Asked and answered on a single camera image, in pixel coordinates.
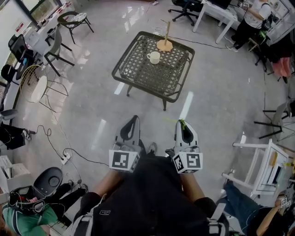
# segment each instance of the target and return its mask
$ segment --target white mug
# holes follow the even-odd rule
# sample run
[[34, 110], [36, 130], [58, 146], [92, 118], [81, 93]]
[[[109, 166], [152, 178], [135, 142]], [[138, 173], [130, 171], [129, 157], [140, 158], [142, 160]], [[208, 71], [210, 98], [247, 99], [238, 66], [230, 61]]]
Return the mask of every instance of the white mug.
[[147, 58], [149, 58], [149, 61], [152, 64], [158, 64], [160, 62], [160, 53], [158, 52], [152, 52], [147, 54]]

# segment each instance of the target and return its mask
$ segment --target power strip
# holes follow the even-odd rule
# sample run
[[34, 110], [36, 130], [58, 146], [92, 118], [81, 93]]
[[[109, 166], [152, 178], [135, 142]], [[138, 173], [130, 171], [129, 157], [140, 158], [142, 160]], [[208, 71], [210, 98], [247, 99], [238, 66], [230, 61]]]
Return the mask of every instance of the power strip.
[[64, 159], [60, 159], [60, 161], [63, 165], [65, 165], [72, 157], [69, 153], [64, 153], [63, 158]]

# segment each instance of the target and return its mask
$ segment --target wire chair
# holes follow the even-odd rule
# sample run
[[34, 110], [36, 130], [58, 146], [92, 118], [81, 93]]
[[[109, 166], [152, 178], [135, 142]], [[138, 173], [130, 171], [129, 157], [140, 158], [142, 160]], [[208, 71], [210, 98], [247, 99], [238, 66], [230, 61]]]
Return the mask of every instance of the wire chair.
[[[69, 96], [69, 94], [66, 88], [65, 88], [66, 94], [51, 88], [47, 84], [48, 81], [52, 83], [58, 83], [65, 88], [65, 86], [62, 83], [48, 80], [47, 73], [43, 67], [41, 67], [40, 65], [31, 65], [24, 71], [22, 75], [21, 83], [20, 83], [20, 93], [27, 102], [29, 103], [39, 102], [43, 106], [47, 107], [49, 110], [56, 112], [50, 106], [48, 95], [46, 94], [48, 89], [52, 89], [65, 96]], [[43, 96], [47, 97], [49, 106], [47, 106], [46, 104], [40, 101]]]

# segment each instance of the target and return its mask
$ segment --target gray floor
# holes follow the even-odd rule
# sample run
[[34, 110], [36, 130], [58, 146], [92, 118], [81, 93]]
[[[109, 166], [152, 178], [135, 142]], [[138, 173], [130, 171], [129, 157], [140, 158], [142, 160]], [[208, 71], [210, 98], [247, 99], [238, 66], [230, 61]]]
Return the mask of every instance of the gray floor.
[[[55, 61], [61, 77], [54, 76], [49, 66], [46, 68], [48, 78], [63, 83], [69, 97], [54, 91], [48, 93], [51, 106], [58, 111], [56, 118], [41, 104], [29, 104], [20, 98], [17, 105], [20, 115], [13, 124], [31, 130], [42, 124], [52, 130], [50, 140], [59, 153], [69, 147], [66, 135], [71, 147], [81, 155], [107, 163], [117, 126], [136, 114], [141, 120], [141, 139], [146, 147], [157, 142], [158, 154], [164, 155], [166, 148], [174, 146], [175, 122], [191, 91], [194, 97], [186, 120], [197, 131], [204, 154], [204, 169], [195, 176], [205, 194], [217, 200], [224, 182], [222, 172], [235, 166], [243, 173], [251, 161], [251, 153], [238, 152], [232, 143], [240, 140], [243, 133], [248, 137], [247, 142], [259, 142], [255, 137], [267, 130], [253, 121], [267, 121], [262, 113], [264, 106], [275, 109], [285, 102], [288, 85], [277, 82], [273, 75], [265, 75], [264, 79], [262, 65], [254, 65], [256, 56], [247, 51], [247, 46], [235, 53], [176, 40], [192, 47], [195, 58], [179, 99], [168, 103], [166, 112], [161, 99], [138, 89], [133, 88], [127, 97], [125, 85], [120, 94], [114, 94], [119, 82], [112, 78], [111, 72], [121, 54], [141, 30], [154, 32], [155, 28], [161, 28], [164, 34], [165, 23], [160, 19], [171, 20], [177, 15], [168, 13], [169, 8], [177, 7], [169, 0], [160, 0], [156, 6], [136, 0], [84, 2], [83, 10], [94, 33], [86, 25], [76, 28], [74, 45], [68, 30], [62, 28], [63, 43], [73, 52], [62, 48], [61, 56], [73, 61], [75, 66]], [[224, 39], [218, 45], [215, 43], [224, 27], [217, 25], [215, 19], [204, 16], [197, 33], [193, 33], [189, 21], [180, 18], [171, 24], [170, 36], [225, 47]], [[34, 177], [51, 166], [61, 167], [59, 157], [41, 129], [32, 141], [14, 152], [15, 161], [23, 162]], [[294, 139], [283, 143], [292, 148]], [[76, 154], [72, 161], [90, 189], [108, 171], [104, 165], [87, 162]], [[71, 163], [63, 167], [63, 172], [65, 181], [69, 178], [77, 181], [78, 173]], [[77, 207], [69, 211], [70, 218]]]

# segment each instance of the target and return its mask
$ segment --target black shirt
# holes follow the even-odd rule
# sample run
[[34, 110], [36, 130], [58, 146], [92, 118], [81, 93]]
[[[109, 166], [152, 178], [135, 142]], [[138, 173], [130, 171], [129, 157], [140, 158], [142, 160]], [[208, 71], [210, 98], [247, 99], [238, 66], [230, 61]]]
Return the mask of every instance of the black shirt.
[[[257, 215], [251, 220], [248, 230], [247, 230], [247, 236], [257, 236], [256, 230], [262, 223], [265, 216], [269, 213], [271, 210], [271, 207], [268, 208], [262, 208], [258, 211]], [[263, 234], [263, 236], [282, 236], [284, 229], [284, 220], [283, 217], [276, 213], [275, 216], [272, 218], [272, 221], [267, 229], [267, 231]]]
[[[101, 197], [88, 193], [75, 219]], [[136, 170], [94, 209], [92, 235], [209, 235], [207, 217], [216, 208], [209, 198], [194, 204], [183, 194], [180, 176], [168, 158], [140, 158]]]

